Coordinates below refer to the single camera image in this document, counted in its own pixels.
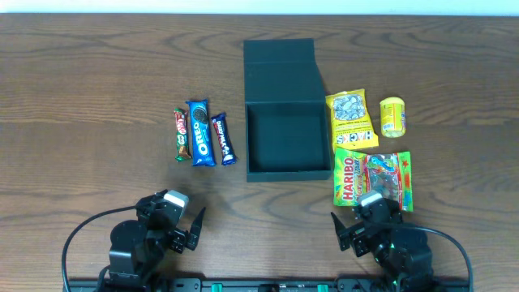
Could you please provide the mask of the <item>dark green gift box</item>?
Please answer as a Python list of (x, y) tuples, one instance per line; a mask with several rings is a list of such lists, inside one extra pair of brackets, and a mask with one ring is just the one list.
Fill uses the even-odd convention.
[(332, 150), (314, 41), (244, 41), (243, 65), (247, 181), (328, 179)]

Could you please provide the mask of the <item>green Haribo gummy bag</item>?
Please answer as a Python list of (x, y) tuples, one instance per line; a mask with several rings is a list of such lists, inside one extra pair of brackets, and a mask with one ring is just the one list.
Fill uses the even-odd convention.
[(361, 195), (377, 191), (398, 202), (401, 210), (414, 210), (409, 152), (366, 154), (339, 148), (334, 154), (333, 181), (336, 206), (356, 206)]

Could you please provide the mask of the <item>green KitKat Milo bar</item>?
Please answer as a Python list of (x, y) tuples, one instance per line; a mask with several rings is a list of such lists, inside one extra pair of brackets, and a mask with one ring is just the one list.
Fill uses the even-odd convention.
[(176, 161), (186, 161), (191, 159), (187, 134), (187, 112), (184, 109), (175, 108), (175, 125), (176, 125)]

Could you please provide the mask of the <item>yellow Hacks candy bag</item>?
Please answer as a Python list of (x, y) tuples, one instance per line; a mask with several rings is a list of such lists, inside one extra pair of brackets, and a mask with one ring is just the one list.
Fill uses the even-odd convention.
[(326, 96), (330, 109), (332, 150), (360, 150), (379, 146), (367, 110), (365, 89), (343, 91)]

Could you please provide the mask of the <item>yellow plastic jar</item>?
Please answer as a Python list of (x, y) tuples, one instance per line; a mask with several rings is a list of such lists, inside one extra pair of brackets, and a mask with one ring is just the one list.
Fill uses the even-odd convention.
[(406, 132), (405, 119), (405, 102), (400, 97), (388, 97), (380, 102), (381, 133), (384, 137), (402, 137)]

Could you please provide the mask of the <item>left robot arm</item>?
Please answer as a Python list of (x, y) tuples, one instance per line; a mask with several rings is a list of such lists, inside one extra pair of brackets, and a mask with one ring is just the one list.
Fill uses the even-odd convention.
[(206, 208), (202, 208), (189, 230), (178, 223), (189, 198), (163, 190), (144, 197), (135, 205), (135, 220), (116, 225), (110, 233), (109, 265), (99, 274), (97, 291), (169, 291), (171, 281), (157, 272), (168, 251), (194, 251), (199, 243)]

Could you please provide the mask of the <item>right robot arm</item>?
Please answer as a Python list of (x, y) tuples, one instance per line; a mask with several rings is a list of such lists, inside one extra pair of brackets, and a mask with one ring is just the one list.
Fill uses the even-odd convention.
[(371, 254), (384, 270), (387, 291), (441, 291), (434, 279), (432, 251), (421, 230), (404, 227), (398, 202), (379, 198), (354, 207), (360, 222), (345, 226), (335, 213), (332, 221), (342, 251), (357, 257)]

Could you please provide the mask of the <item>blue Dairy Milk bar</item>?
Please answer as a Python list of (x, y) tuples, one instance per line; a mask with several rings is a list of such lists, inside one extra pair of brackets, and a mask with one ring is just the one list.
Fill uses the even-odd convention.
[(229, 139), (229, 131), (226, 126), (226, 114), (222, 112), (212, 117), (212, 124), (217, 134), (218, 142), (221, 149), (222, 165), (232, 165), (237, 162), (232, 143)]

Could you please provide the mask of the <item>blue Oreo cookie pack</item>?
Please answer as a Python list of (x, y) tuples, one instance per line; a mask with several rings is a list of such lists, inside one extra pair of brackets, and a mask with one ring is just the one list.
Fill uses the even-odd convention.
[(208, 101), (187, 101), (191, 116), (193, 166), (215, 166), (208, 119)]

